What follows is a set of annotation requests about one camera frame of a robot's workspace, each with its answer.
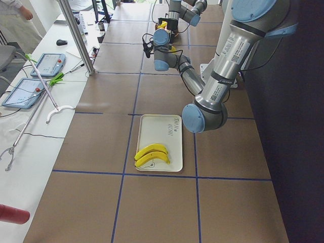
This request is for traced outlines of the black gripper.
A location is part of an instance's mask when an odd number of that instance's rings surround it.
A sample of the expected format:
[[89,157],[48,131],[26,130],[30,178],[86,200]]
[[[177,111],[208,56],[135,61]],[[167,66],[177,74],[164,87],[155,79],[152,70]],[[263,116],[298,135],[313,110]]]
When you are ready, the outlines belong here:
[[175,33],[173,31],[169,32],[169,45],[172,45],[174,43],[175,39]]
[[167,22],[167,29],[168,30],[170,30],[170,31],[178,31],[179,19],[167,18],[166,22]]

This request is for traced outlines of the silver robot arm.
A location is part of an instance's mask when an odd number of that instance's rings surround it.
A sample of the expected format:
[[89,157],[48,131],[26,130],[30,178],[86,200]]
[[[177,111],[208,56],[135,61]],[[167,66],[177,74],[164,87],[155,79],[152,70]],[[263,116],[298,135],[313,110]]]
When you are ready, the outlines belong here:
[[190,59],[171,51],[171,32],[179,19],[192,26],[200,21],[207,8],[206,1],[170,1],[167,27],[153,35],[154,68],[156,71],[177,69],[194,101],[184,107],[182,121],[192,133],[222,127],[227,120],[223,103],[226,93],[241,70],[253,46],[262,38],[289,36],[298,26],[299,1],[232,1],[228,4],[220,35],[221,51],[215,54],[207,69],[210,74],[201,78]]
[[166,19],[168,30],[177,30],[179,19],[182,19],[191,26],[197,26],[200,15],[206,10],[206,0],[184,1],[192,6],[191,9],[182,4],[182,0],[169,1],[168,17]]

